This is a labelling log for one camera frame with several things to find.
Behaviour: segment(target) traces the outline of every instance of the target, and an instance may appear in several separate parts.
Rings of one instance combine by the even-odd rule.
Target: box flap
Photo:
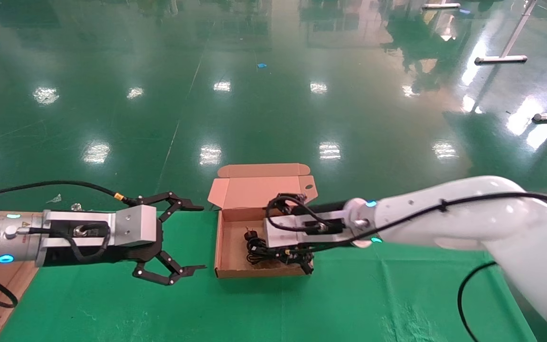
[[[310,167],[299,163],[225,165],[218,171],[221,178],[289,177],[309,175]]]
[[[208,195],[208,202],[223,208],[225,203],[225,195],[227,193],[227,187],[229,185],[229,179],[217,178],[212,182],[212,188]]]
[[[227,165],[219,169],[208,201],[221,209],[264,208],[278,193],[318,196],[310,168],[303,164]]]

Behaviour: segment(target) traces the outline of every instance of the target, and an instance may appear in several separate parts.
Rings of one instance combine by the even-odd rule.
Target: white robotic arm
[[[308,235],[278,229],[265,220],[268,247],[341,242],[422,209],[471,196],[524,192],[507,179],[475,177],[378,201],[351,199],[341,210],[321,212],[322,219],[340,219],[345,228],[337,234]],[[277,225],[305,227],[310,215],[272,217]],[[491,253],[515,286],[547,320],[547,204],[524,197],[474,201],[435,210],[406,223],[380,231],[391,243],[485,249]],[[355,241],[366,247],[371,236]]]

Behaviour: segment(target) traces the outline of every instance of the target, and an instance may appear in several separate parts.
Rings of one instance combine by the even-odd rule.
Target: robotic arm
[[[173,285],[206,266],[180,266],[161,249],[161,226],[177,210],[203,210],[173,192],[139,197],[130,208],[114,213],[0,211],[0,263],[34,261],[37,267],[114,263],[137,263],[132,275],[161,285]],[[167,201],[160,217],[149,204]],[[156,258],[170,271],[158,275],[145,270]]]
[[[314,227],[311,232],[287,231],[265,219],[268,247],[305,247],[339,243],[441,202],[502,192],[524,192],[500,177],[476,177],[378,201],[350,199],[335,210],[317,216],[339,229],[322,227],[301,208],[287,216],[271,217],[276,226]],[[513,197],[457,204],[413,218],[380,231],[376,237],[391,243],[489,251],[531,305],[547,320],[547,204],[532,198]],[[352,242],[367,247],[371,236]]]

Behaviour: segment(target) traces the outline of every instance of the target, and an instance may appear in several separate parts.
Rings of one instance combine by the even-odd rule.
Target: green tablecloth
[[[208,266],[174,286],[135,279],[131,263],[40,270],[0,342],[470,341],[457,288],[486,253],[377,243],[317,253],[311,276],[219,280],[216,227],[215,212],[166,222],[166,251]],[[464,305],[482,342],[535,340],[498,270],[474,277]]]

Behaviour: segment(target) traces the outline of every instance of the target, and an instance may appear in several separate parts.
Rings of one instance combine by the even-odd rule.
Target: cable tie
[[[445,201],[444,199],[440,199],[440,208],[438,210],[440,210],[441,212],[448,212],[448,205],[449,202]]]

